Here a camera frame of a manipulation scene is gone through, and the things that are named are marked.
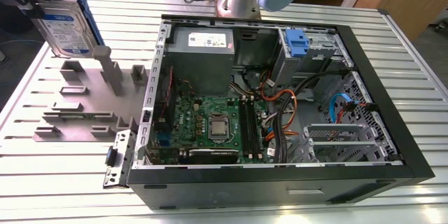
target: power supply label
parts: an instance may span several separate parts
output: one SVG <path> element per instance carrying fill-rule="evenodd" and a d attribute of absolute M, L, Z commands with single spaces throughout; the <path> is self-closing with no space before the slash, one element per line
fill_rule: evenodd
<path fill-rule="evenodd" d="M 188 35 L 189 47 L 227 47 L 225 34 L 191 33 Z"/>
<path fill-rule="evenodd" d="M 83 37 L 83 30 L 76 27 L 72 16 L 45 15 L 43 20 L 57 47 L 72 54 L 85 54 L 89 51 Z"/>

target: green circuit board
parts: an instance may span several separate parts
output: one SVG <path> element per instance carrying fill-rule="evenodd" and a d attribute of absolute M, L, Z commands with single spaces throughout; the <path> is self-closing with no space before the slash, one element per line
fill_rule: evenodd
<path fill-rule="evenodd" d="M 265 103 L 255 101 L 253 108 L 257 115 L 257 124 L 261 123 L 261 114 L 265 112 Z M 209 139 L 209 125 L 215 118 L 228 122 L 229 135 L 227 139 Z M 257 136 L 261 146 L 261 132 L 257 127 Z M 239 113 L 239 98 L 183 97 L 176 100 L 175 129 L 171 135 L 171 147 L 232 148 L 240 151 L 239 163 L 264 163 L 261 159 L 243 156 L 241 127 Z"/>

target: red cable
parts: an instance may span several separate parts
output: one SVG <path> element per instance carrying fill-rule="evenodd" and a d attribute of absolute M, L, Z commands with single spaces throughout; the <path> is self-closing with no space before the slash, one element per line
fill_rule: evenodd
<path fill-rule="evenodd" d="M 344 109 L 341 109 L 341 110 L 339 111 L 339 113 L 337 113 L 336 123 L 341 123 L 343 115 L 344 115 Z"/>
<path fill-rule="evenodd" d="M 165 95 L 165 103 L 163 104 L 163 109 L 161 109 L 161 114 L 160 117 L 163 117 L 163 114 L 165 113 L 165 108 L 167 108 L 167 103 L 168 103 L 168 98 L 171 95 L 171 87 L 173 85 L 173 67 L 169 68 L 169 86 L 168 86 L 168 90 L 167 90 L 167 95 Z"/>

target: cpu socket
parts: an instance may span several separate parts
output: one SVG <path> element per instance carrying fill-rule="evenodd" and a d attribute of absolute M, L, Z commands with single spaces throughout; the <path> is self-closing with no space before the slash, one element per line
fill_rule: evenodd
<path fill-rule="evenodd" d="M 229 117 L 225 115 L 211 116 L 208 118 L 208 139 L 216 144 L 224 143 L 229 139 Z"/>

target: ram slot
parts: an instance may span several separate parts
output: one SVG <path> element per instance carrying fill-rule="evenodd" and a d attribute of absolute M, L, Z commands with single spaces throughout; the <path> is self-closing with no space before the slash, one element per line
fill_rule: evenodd
<path fill-rule="evenodd" d="M 239 113 L 240 113 L 240 131 L 243 140 L 243 155 L 247 157 L 249 154 L 249 139 L 248 139 L 248 125 L 247 125 L 247 113 L 245 113 L 245 101 L 239 102 Z"/>
<path fill-rule="evenodd" d="M 253 101 L 247 102 L 247 120 L 248 120 L 248 129 L 249 129 L 249 145 L 251 150 L 249 154 L 260 153 L 260 141 L 257 135 L 257 116 L 253 108 Z"/>

